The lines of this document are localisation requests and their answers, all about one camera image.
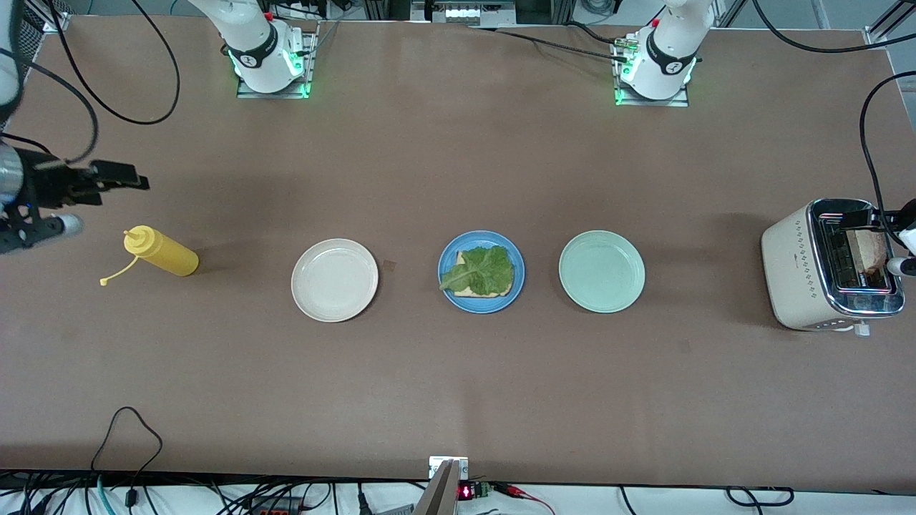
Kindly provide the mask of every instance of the brown table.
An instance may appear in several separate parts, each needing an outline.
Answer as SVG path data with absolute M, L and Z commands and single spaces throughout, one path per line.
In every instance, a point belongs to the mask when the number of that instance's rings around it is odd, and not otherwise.
M 132 404 L 165 439 L 160 470 L 424 477 L 429 455 L 460 454 L 515 481 L 916 488 L 916 311 L 869 339 L 786 330 L 759 249 L 814 198 L 872 197 L 856 123 L 889 75 L 883 52 L 715 31 L 690 108 L 633 108 L 614 106 L 604 61 L 466 27 L 344 23 L 310 100 L 241 101 L 206 19 L 156 20 L 179 109 L 150 127 L 100 112 L 95 153 L 152 189 L 71 209 L 84 234 L 0 264 L 0 466 L 86 467 Z M 574 29 L 530 33 L 601 49 Z M 133 116 L 168 106 L 142 18 L 77 17 L 68 34 L 104 99 Z M 72 77 L 54 38 L 39 61 Z M 10 130 L 73 155 L 81 109 L 33 75 Z M 900 206 L 916 140 L 893 88 L 869 123 Z M 200 271 L 141 263 L 100 288 L 136 224 L 197 249 Z M 528 268 L 490 316 L 454 308 L 435 279 L 443 247 L 480 228 Z M 579 309 L 558 279 L 563 246 L 596 228 L 646 262 L 618 314 Z M 318 323 L 289 275 L 335 236 L 396 266 L 362 315 Z M 152 448 L 125 419 L 102 466 L 134 469 Z

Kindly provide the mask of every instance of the yellow squeeze bottle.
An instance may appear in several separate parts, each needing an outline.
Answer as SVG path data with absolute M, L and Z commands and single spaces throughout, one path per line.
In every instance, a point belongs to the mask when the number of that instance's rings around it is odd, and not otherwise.
M 138 225 L 124 231 L 124 248 L 134 255 L 134 260 L 118 273 L 99 279 L 102 286 L 108 284 L 109 279 L 128 271 L 141 258 L 181 277 L 193 273 L 201 263 L 193 250 L 148 225 Z

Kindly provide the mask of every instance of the toaster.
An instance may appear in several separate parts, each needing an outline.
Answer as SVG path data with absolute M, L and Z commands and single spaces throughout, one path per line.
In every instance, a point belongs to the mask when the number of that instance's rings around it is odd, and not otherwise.
M 820 199 L 767 229 L 761 238 L 769 300 L 781 324 L 802 331 L 846 331 L 868 336 L 867 321 L 903 309 L 900 278 L 881 265 L 862 269 L 855 235 L 844 214 L 871 210 L 855 199 Z M 887 235 L 879 249 L 892 256 Z

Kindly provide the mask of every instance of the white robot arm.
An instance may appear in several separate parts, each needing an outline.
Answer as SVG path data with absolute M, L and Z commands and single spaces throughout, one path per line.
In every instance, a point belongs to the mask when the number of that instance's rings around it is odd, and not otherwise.
M 258 93 L 275 93 L 304 72 L 302 30 L 268 21 L 254 0 L 189 0 L 220 31 L 235 73 Z
M 690 80 L 696 51 L 713 26 L 713 0 L 666 0 L 657 26 L 627 38 L 637 46 L 627 55 L 620 80 L 652 99 L 672 98 Z

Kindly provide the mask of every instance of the lettuce leaf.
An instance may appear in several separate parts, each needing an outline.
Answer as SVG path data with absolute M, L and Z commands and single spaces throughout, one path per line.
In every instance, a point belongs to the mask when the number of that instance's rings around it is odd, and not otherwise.
M 512 284 L 515 272 L 504 247 L 463 250 L 462 258 L 463 264 L 455 265 L 442 276 L 440 290 L 470 288 L 477 295 L 502 294 Z

